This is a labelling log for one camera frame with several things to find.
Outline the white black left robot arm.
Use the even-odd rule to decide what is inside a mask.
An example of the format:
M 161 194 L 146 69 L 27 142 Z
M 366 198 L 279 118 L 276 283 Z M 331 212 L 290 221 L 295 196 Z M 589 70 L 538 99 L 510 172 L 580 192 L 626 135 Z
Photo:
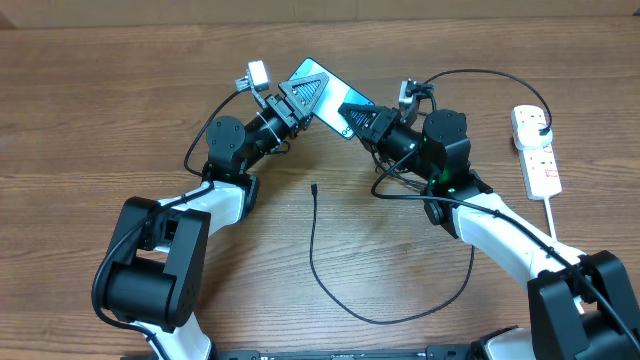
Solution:
M 248 124 L 213 113 L 201 136 L 208 159 L 198 188 L 163 200 L 128 199 L 92 285 L 103 322 L 138 332 L 155 359 L 213 359 L 194 308 L 209 237 L 252 211 L 260 182 L 248 170 L 267 155 L 285 153 L 308 128 L 329 83 L 324 73 L 280 84 Z

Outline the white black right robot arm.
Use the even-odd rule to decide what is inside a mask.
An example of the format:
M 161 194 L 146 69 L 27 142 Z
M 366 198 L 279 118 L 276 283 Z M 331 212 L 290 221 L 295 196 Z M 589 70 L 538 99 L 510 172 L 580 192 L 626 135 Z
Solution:
M 416 198 L 433 224 L 526 290 L 530 326 L 481 337 L 468 358 L 638 358 L 639 305 L 624 264 L 555 241 L 513 212 L 471 169 L 464 114 L 435 110 L 415 131 L 396 108 L 343 104 L 338 112 L 368 151 L 427 180 Z

